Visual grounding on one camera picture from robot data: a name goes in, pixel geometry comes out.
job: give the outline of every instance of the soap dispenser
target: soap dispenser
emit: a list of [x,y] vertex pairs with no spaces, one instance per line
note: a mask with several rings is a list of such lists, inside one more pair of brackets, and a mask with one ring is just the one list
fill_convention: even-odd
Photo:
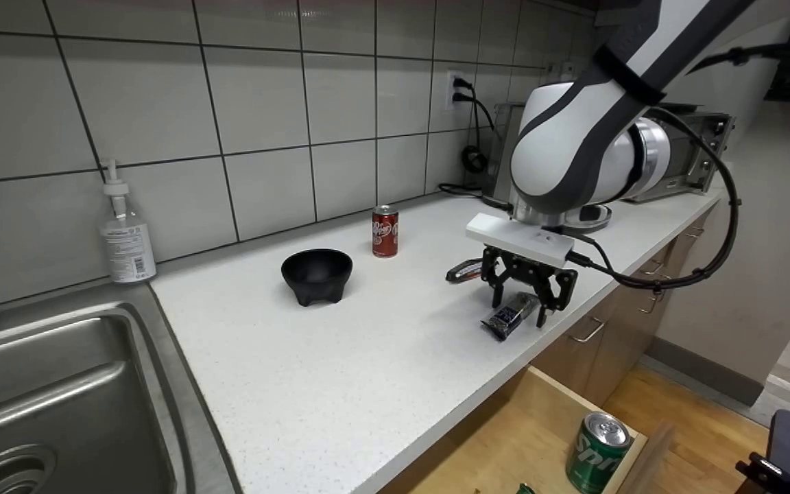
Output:
[[110,217],[101,224],[101,240],[112,283],[143,283],[156,273],[148,224],[130,205],[130,187],[118,177],[118,161],[110,161],[104,194]]

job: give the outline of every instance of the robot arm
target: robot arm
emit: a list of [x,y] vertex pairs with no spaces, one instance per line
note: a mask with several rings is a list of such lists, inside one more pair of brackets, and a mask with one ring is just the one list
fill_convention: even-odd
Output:
[[790,0],[646,0],[575,84],[538,88],[525,109],[512,172],[520,201],[565,213],[654,187],[667,133],[639,117],[728,26],[790,13]]
[[651,290],[683,287],[710,276],[728,261],[739,224],[736,184],[720,158],[717,165],[730,192],[730,227],[715,261],[688,276],[625,276],[613,265],[577,256],[575,235],[532,221],[562,224],[557,218],[581,205],[654,187],[669,165],[669,140],[662,127],[639,117],[646,107],[658,105],[664,88],[725,29],[725,36],[736,36],[787,13],[790,0],[646,0],[634,10],[634,21],[597,51],[592,65],[575,84],[532,89],[512,161],[513,217],[520,221],[477,213],[468,227],[469,235],[487,243],[483,257],[472,264],[483,264],[480,276],[494,287],[494,305],[503,302],[509,279],[523,279],[543,302],[538,315],[538,323],[543,323],[543,312],[562,310],[577,284],[577,271],[565,265],[569,261],[602,269],[623,284]]

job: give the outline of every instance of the red soda can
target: red soda can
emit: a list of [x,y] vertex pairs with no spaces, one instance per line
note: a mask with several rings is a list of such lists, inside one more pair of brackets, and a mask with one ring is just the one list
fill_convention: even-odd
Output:
[[398,253],[398,207],[381,203],[374,207],[374,256],[392,257]]

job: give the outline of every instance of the wooden cabinet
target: wooden cabinet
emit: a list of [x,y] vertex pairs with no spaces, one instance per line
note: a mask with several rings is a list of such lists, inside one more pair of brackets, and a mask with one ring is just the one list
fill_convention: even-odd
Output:
[[[577,490],[565,463],[591,400],[580,397],[538,367],[528,367],[516,387],[503,387],[442,442],[405,470],[384,494],[405,490]],[[605,494],[647,490],[667,437],[631,430],[634,445],[614,470]]]
[[577,320],[555,346],[532,365],[584,394],[592,376],[602,332],[606,330],[609,302]]
[[[698,218],[687,227],[638,269],[638,273],[646,279],[679,276],[704,234],[704,221],[705,218]],[[667,302],[669,293],[617,287],[605,305],[550,346],[535,365],[587,400],[605,402],[651,346]]]

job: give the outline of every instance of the green soda can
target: green soda can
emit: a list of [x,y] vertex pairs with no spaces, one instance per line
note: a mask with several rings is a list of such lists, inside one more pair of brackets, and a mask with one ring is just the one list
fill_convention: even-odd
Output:
[[620,420],[605,411],[591,411],[581,420],[577,445],[569,457],[569,481],[581,494],[605,490],[631,442],[634,439]]

